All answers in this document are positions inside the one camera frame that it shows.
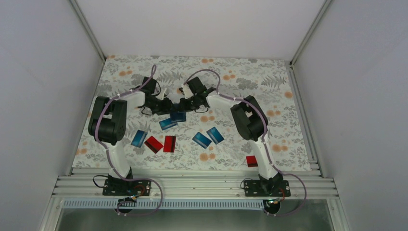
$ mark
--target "gray wall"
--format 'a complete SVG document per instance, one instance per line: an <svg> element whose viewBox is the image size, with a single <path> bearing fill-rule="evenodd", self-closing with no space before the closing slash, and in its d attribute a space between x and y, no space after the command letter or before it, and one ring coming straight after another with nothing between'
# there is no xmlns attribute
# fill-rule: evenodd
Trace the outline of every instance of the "gray wall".
<svg viewBox="0 0 408 231"><path fill-rule="evenodd" d="M102 62L68 0L2 0L0 31L0 227L36 230Z"/></svg>
<svg viewBox="0 0 408 231"><path fill-rule="evenodd" d="M354 231L407 230L408 1L335 0L295 74Z"/></svg>

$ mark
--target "black wire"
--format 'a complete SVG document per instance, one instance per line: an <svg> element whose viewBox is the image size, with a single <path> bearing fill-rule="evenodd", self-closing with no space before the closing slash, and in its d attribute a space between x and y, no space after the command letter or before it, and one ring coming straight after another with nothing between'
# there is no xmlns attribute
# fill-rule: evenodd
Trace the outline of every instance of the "black wire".
<svg viewBox="0 0 408 231"><path fill-rule="evenodd" d="M241 188L241 189L245 189L245 188L242 187L242 183L243 183L245 180L253 180L253 179L251 179L251 178L245 178L245 179L243 179L243 180L241 181L241 184L240 184L240 188Z"/></svg>
<svg viewBox="0 0 408 231"><path fill-rule="evenodd" d="M140 113L142 113L143 115L147 115L147 116L153 116L153 114L147 114L147 113L144 113L144 109L145 109L146 107L143 107L143 109L142 109L142 111L140 112Z"/></svg>
<svg viewBox="0 0 408 231"><path fill-rule="evenodd" d="M205 112L197 112L197 109L194 110L195 113L206 113L208 112L208 107L205 107L207 110Z"/></svg>
<svg viewBox="0 0 408 231"><path fill-rule="evenodd" d="M104 176L104 175L96 175L96 176L94 176L94 177L92 178L92 181L93 181L93 183L95 184L95 186L98 187L98 188L103 189L103 188L104 188L103 186L99 186L99 185L96 183L95 177L106 177L106 178L108 178L108 177L107 177L107 176Z"/></svg>
<svg viewBox="0 0 408 231"><path fill-rule="evenodd" d="M160 83L159 82L157 82L157 85L159 85L159 93L157 93L157 94L152 94L152 96L154 96L154 97L156 97L156 96L158 96L158 95L160 95L160 93L162 92L162 87L160 86Z"/></svg>

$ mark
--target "robotic arm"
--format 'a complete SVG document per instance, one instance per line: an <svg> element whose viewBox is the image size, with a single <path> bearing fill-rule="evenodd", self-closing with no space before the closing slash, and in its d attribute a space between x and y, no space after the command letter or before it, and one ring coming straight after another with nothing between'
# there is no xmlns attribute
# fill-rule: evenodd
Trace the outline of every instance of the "robotic arm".
<svg viewBox="0 0 408 231"><path fill-rule="evenodd" d="M140 91L125 96L121 100L113 101L105 112L105 117L102 118L98 131L99 140L108 146L112 164L121 176L125 176L127 179L132 179L133 177L121 142L126 130L127 111L135 107L148 107L151 109L152 114L164 115L170 112L193 111L203 105L207 108L230 109L239 134L243 139L250 142L255 153L259 167L260 187L266 195L271 195L278 190L278 187L283 182L283 176L269 163L267 151L271 153L270 147L269 145L264 145L260 139L264 133L262 119L253 108L246 103L221 97L215 88L207 89L198 77L182 85L180 91L184 94L185 98L180 99L179 103L172 103L169 98L165 97L166 90L160 95L154 95L156 83L156 80L151 79ZM255 106L261 112L263 119L268 122L253 96L248 96L244 99ZM98 118L108 101L109 98L103 96L98 96L95 100L88 126L90 135L94 137ZM268 143L268 136L264 137L264 142ZM128 195L129 190L132 188L131 182L121 180L112 169L109 172L108 181L114 185L115 191L118 193Z"/></svg>

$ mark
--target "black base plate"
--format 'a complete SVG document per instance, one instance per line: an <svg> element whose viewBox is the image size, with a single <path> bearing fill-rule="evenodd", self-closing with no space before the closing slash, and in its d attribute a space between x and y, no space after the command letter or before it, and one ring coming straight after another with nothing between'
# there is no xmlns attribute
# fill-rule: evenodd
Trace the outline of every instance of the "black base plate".
<svg viewBox="0 0 408 231"><path fill-rule="evenodd" d="M112 182L111 180L105 180L106 187L103 188L102 195L104 196L132 196L141 193L145 188L142 196L150 195L150 188L152 183L150 180L137 180L137 181L122 181Z"/></svg>
<svg viewBox="0 0 408 231"><path fill-rule="evenodd" d="M282 192L280 190L276 190L271 195L264 192L261 188L261 181L260 180L244 180L243 187L245 188L245 196L254 196L254 197L265 197L265 196L276 196L282 197ZM279 188L283 190L285 193L285 197L291 196L291 190L286 189L289 187L289 182L287 180L283 180L282 183L279 185Z"/></svg>

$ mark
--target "floral pattern surface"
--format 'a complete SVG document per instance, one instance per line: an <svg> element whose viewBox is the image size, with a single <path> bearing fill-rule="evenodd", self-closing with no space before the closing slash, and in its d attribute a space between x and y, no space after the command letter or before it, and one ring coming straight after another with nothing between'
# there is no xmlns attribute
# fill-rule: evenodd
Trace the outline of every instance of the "floral pattern surface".
<svg viewBox="0 0 408 231"><path fill-rule="evenodd" d="M252 95L266 114L269 124L269 145L275 164L283 171L310 171L306 148L288 80L282 60L202 58L178 56L110 55L106 60L96 96L112 97L142 83L157 65L154 76L161 89L168 89L168 97L178 102L182 97L178 88L195 71L212 69L221 76L220 92L246 97ZM210 72L196 76L207 87L215 86L217 78ZM108 167L104 149L88 134L88 123L93 105L88 113L73 167ZM253 155L248 141L238 134L229 110L209 109L187 113L187 121L161 130L159 121L169 115L144 115L134 108L127 113L126 133L123 138L126 158L135 168L191 169L191 170L256 170L249 168L246 156ZM224 141L207 149L194 141L197 132L204 135L216 127ZM163 149L154 154L146 145L141 148L130 145L140 129L154 136L162 144L166 135L176 136L174 153Z"/></svg>

